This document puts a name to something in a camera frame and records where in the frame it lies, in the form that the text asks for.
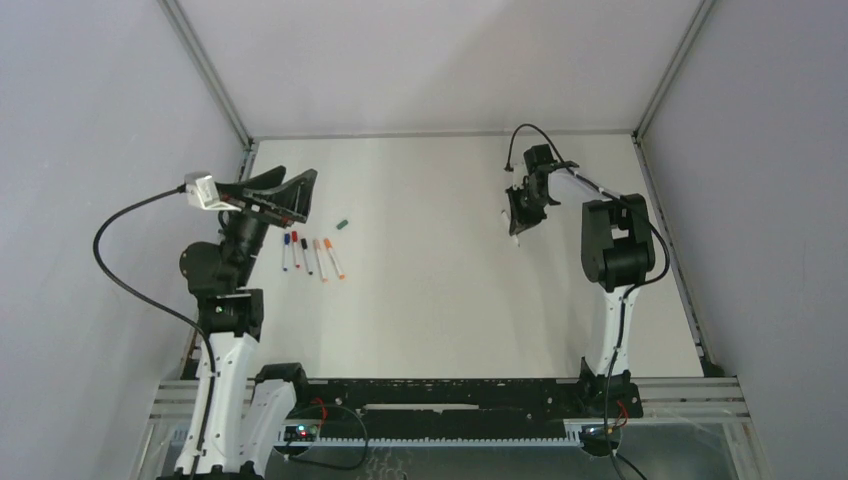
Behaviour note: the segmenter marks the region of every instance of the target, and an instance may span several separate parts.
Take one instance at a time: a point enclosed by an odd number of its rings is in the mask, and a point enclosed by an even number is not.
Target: red marker
[[[294,268],[300,268],[300,262],[297,261],[297,232],[292,231],[292,242],[294,245],[292,248],[292,256],[294,257]]]

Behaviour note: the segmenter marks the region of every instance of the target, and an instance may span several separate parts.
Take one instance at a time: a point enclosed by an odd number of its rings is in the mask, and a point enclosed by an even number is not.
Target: marker
[[[321,265],[321,242],[316,238],[312,241],[312,246],[315,247],[315,262],[318,263],[318,273],[321,275],[321,281],[327,283],[327,274],[324,272],[324,265]]]
[[[339,257],[336,256],[336,251],[333,250],[333,244],[330,243],[329,238],[324,239],[324,246],[327,247],[327,253],[330,254],[330,260],[333,262],[333,267],[336,269],[336,273],[339,275],[339,280],[344,280],[344,272],[342,272],[342,265],[339,263]]]
[[[300,263],[297,261],[297,232],[292,231],[292,242],[294,245],[292,246],[292,258],[294,258],[294,268],[300,268]]]
[[[291,235],[288,233],[283,235],[283,271],[288,272],[289,267],[286,266],[286,257],[289,256],[289,243],[291,242]]]
[[[309,268],[309,258],[307,258],[306,255],[306,248],[309,246],[309,244],[306,243],[305,238],[300,239],[300,246],[303,247],[303,264],[306,266],[306,271],[309,272],[310,275],[312,275],[312,269]]]

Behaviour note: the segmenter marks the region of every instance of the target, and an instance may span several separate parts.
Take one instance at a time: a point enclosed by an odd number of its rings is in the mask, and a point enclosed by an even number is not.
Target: white table surface
[[[628,136],[553,139],[607,187],[648,197]],[[519,167],[538,143],[516,140]],[[255,370],[297,361],[310,377],[576,377],[600,292],[580,266],[580,205],[548,207],[517,247],[500,217],[508,145],[503,136],[261,142],[254,175],[318,171],[296,230],[310,249],[329,237],[347,279],[284,273],[283,232],[270,229],[250,281],[265,292]],[[701,376],[673,276],[646,287],[635,308],[634,376]]]

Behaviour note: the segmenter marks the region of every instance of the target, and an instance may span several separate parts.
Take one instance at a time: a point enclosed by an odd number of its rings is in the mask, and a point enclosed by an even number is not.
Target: orange marker
[[[327,247],[327,253],[330,254],[330,260],[333,262],[333,268],[336,269],[336,273],[339,274],[339,280],[344,280],[344,272],[342,272],[342,265],[339,263],[339,257],[336,256],[336,251],[333,250],[333,244],[330,243],[329,238],[324,239],[324,246]]]

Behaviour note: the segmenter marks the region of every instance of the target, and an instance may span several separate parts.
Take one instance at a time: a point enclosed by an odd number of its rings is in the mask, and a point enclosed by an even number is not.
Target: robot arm
[[[554,159],[548,145],[530,148],[524,153],[524,161],[527,175],[522,185],[506,191],[510,204],[509,233],[517,235],[546,219],[548,205],[582,203],[583,273],[590,282],[600,285],[602,292],[580,377],[591,392],[587,395],[587,403],[591,403],[600,394],[600,385],[609,373],[617,349],[611,372],[611,378],[615,379],[612,393],[615,399],[616,391],[623,395],[630,388],[627,338],[639,290],[634,289],[626,299],[624,294],[632,286],[644,283],[655,263],[650,227],[641,220],[648,218],[647,204],[641,195],[619,195],[601,187],[579,173],[574,162]],[[615,230],[623,233],[614,235]]]
[[[216,183],[206,172],[186,175],[189,204],[227,212],[227,221],[219,244],[193,243],[180,256],[180,271],[197,299],[198,324],[212,351],[203,349],[187,441],[167,479],[264,478],[277,428],[306,382],[300,364],[266,365],[242,420],[244,382],[263,320],[262,291],[244,287],[268,227],[306,222],[317,177],[307,170],[283,183],[285,172],[277,167],[237,184]]]

